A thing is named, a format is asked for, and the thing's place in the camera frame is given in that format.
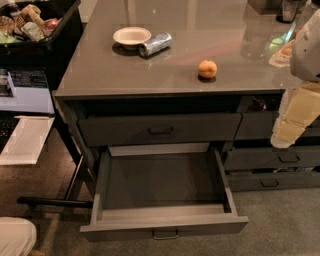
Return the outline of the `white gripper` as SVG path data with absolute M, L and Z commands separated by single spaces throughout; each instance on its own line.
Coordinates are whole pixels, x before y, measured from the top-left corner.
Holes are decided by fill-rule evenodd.
M 287 89 L 278 113 L 270 142 L 275 148 L 289 148 L 320 115 L 320 83 L 305 81 Z

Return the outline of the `white robot base corner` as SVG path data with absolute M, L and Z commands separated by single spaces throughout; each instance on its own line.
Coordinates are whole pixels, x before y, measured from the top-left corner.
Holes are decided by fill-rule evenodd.
M 27 256 L 37 239 L 35 225 L 17 217 L 0 218 L 0 256 Z

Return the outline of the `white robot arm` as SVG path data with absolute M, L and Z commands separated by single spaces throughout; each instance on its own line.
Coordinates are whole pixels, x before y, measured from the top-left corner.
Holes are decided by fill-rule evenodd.
M 320 10 L 297 33 L 290 56 L 291 74 L 302 80 L 282 96 L 270 142 L 285 149 L 293 145 L 320 115 Z

